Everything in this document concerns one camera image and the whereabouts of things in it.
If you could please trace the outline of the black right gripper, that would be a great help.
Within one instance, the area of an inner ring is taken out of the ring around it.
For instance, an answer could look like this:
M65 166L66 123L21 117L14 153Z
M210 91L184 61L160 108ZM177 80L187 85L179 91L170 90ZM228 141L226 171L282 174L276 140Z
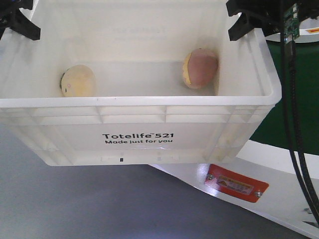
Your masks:
M237 21L228 30L230 41L237 41L254 28L262 29L265 35L280 33L284 23L296 18L297 26L308 18L319 16L317 0L258 0L253 4L253 13L246 12L251 7L250 0L228 0L228 16L241 13Z

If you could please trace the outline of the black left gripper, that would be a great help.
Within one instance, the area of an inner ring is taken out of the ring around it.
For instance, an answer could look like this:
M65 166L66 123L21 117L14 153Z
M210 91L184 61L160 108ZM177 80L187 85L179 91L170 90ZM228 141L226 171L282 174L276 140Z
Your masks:
M20 9L32 10L32 0L1 0L0 1L0 36L7 28L31 40L39 40L41 29L32 23Z

